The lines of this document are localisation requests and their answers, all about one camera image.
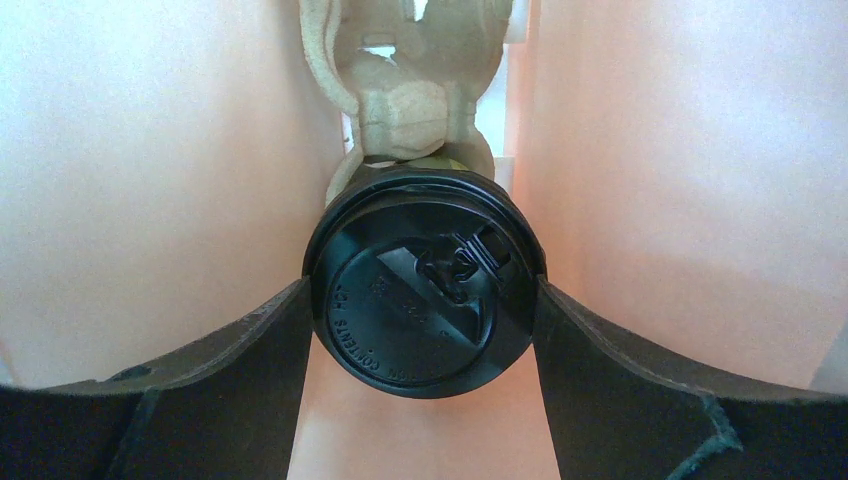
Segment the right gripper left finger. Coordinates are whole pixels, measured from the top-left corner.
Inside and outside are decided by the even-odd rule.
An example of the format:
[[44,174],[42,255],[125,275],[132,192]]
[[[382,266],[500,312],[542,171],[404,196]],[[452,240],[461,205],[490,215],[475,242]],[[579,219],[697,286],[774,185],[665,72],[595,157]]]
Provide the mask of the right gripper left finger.
[[299,280],[104,381],[1,390],[5,479],[283,479],[312,339]]

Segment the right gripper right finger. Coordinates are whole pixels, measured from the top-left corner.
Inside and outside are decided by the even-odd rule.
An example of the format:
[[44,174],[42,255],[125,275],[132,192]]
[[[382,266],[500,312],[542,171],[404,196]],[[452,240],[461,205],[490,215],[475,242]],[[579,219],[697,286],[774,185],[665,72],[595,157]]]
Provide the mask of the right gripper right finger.
[[538,283],[533,335],[564,479],[843,479],[847,399],[724,371]]

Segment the black coffee lid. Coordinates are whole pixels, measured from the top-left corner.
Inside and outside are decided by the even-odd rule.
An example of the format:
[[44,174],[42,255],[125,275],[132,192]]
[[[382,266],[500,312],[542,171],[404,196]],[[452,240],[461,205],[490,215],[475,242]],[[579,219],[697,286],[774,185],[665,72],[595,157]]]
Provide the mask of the black coffee lid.
[[404,398],[473,391],[528,349],[543,249],[474,172],[394,167],[351,182],[306,248],[313,325],[359,381]]

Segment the orange paper bag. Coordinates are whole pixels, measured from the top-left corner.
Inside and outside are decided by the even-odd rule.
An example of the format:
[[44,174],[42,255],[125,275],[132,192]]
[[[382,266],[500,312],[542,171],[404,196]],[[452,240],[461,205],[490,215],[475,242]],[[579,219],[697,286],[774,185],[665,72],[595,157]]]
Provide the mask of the orange paper bag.
[[[104,381],[301,280],[344,155],[298,1],[1,5],[1,390]],[[534,1],[513,197],[547,282],[700,363],[847,399],[847,5]],[[283,479],[564,479],[532,348],[459,397],[310,343]]]

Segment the green paper cup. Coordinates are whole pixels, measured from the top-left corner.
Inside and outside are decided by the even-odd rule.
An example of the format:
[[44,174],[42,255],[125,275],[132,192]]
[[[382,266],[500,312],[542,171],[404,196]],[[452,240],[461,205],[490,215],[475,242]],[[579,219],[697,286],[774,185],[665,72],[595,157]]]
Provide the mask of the green paper cup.
[[420,169],[468,171],[468,168],[459,161],[441,155],[410,160],[405,162],[404,166]]

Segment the single brown pulp carrier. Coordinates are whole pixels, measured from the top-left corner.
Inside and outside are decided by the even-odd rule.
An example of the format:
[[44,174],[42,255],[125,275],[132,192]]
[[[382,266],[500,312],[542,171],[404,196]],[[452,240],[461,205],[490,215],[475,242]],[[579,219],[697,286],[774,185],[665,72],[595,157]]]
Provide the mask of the single brown pulp carrier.
[[446,157],[488,179],[495,157],[475,125],[500,66],[510,1],[302,1],[303,49],[326,98],[351,122],[331,203],[369,159]]

